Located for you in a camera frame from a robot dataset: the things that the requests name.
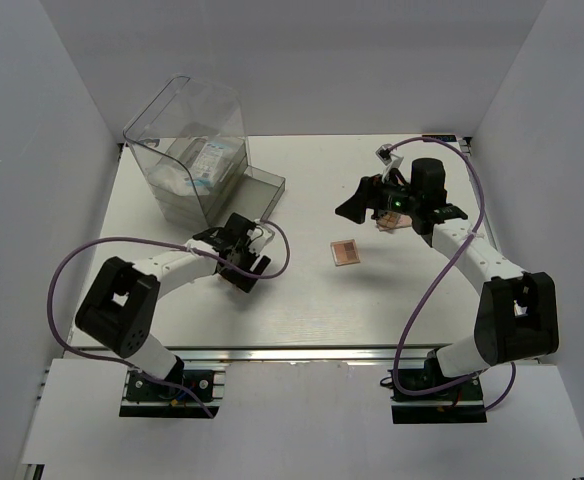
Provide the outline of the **four-pan brown eyeshadow palette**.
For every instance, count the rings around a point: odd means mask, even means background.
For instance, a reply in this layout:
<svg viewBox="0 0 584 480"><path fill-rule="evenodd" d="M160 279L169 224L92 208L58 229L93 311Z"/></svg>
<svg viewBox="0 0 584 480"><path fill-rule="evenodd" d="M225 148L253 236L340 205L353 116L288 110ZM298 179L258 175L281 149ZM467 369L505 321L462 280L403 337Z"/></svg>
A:
<svg viewBox="0 0 584 480"><path fill-rule="evenodd" d="M334 264L337 267L358 264L360 256L353 239L341 240L330 244Z"/></svg>

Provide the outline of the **white cotton pad pack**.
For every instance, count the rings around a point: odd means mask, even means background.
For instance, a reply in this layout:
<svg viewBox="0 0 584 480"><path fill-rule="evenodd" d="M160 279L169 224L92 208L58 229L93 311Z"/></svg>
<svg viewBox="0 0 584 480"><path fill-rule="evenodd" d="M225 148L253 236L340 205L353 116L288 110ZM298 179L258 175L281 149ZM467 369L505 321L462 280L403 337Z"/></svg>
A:
<svg viewBox="0 0 584 480"><path fill-rule="evenodd" d="M158 165L148 174L148 182L178 196L208 195L207 185L199 179L191 179L186 171L170 165Z"/></svg>
<svg viewBox="0 0 584 480"><path fill-rule="evenodd" d="M194 160L190 173L207 187L214 187L225 175L229 165L228 149L220 144L206 143Z"/></svg>

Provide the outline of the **clear acrylic drawer organizer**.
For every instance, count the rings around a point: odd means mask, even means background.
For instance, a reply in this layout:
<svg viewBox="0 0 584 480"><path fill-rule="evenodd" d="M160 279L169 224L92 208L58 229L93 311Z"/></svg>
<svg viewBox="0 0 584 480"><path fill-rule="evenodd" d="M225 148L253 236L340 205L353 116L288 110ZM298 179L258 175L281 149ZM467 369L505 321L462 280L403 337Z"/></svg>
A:
<svg viewBox="0 0 584 480"><path fill-rule="evenodd" d="M286 186L250 156L238 94L175 75L130 120L123 137L164 218L188 230L231 214L267 219Z"/></svg>

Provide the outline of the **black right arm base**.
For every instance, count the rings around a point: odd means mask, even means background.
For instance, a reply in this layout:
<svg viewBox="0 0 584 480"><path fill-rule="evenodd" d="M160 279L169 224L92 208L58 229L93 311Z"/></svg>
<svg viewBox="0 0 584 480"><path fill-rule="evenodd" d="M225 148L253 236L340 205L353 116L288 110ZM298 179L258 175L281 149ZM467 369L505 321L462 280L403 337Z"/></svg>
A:
<svg viewBox="0 0 584 480"><path fill-rule="evenodd" d="M396 425L481 424L487 422L483 390L472 379L443 392L409 396L393 384L390 374L379 381L391 392L392 421Z"/></svg>

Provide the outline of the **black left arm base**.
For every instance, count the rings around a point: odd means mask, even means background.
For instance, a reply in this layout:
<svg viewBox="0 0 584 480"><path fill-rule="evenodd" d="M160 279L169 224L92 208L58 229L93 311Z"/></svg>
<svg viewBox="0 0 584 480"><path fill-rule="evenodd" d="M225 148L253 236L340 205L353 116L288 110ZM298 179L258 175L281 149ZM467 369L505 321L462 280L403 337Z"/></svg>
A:
<svg viewBox="0 0 584 480"><path fill-rule="evenodd" d="M225 372L186 369L182 384L209 410L206 412L189 394L147 381L131 370L125 380L119 416L123 418L212 419L224 395Z"/></svg>

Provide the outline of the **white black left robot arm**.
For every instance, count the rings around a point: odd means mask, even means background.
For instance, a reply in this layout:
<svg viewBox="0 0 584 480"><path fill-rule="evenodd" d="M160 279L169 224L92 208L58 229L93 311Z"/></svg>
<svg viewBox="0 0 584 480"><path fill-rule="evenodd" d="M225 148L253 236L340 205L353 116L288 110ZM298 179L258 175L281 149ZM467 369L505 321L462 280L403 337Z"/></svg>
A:
<svg viewBox="0 0 584 480"><path fill-rule="evenodd" d="M151 333L158 301L200 278L219 275L248 293L271 262L262 254L275 236L271 228L233 213L157 256L106 260L75 316L80 331L130 367L150 375L149 387L171 399L183 387L183 361Z"/></svg>

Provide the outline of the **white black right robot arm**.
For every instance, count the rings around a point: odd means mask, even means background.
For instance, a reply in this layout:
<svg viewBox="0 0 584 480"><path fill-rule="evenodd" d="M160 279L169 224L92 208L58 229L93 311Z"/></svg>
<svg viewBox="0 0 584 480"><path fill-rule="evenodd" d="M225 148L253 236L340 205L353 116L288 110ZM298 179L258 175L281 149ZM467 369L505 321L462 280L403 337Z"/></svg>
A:
<svg viewBox="0 0 584 480"><path fill-rule="evenodd" d="M492 366L548 355L559 345L555 284L544 273L530 273L501 255L474 231L467 214L450 203L446 174L438 159L419 158L408 182L390 166L366 176L336 215L356 224L368 216L397 213L463 274L479 296L473 332L436 350L423 374L425 390L444 399L460 378Z"/></svg>

